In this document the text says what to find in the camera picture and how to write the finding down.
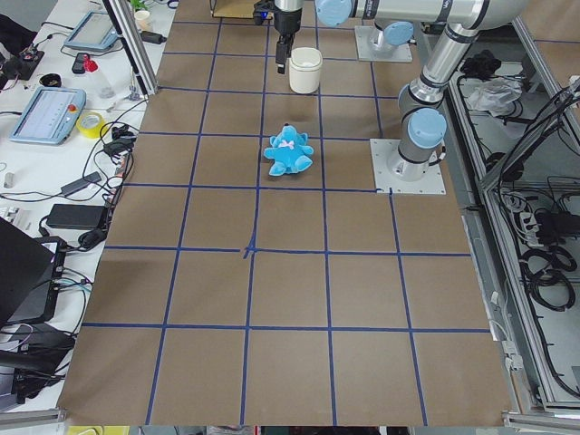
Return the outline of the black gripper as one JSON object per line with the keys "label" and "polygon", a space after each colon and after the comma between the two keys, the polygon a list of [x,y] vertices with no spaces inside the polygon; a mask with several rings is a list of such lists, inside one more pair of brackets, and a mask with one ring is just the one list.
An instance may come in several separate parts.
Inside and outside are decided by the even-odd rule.
{"label": "black gripper", "polygon": [[275,0],[274,5],[275,29],[280,33],[275,49],[275,64],[277,72],[285,74],[294,34],[301,26],[303,0]]}

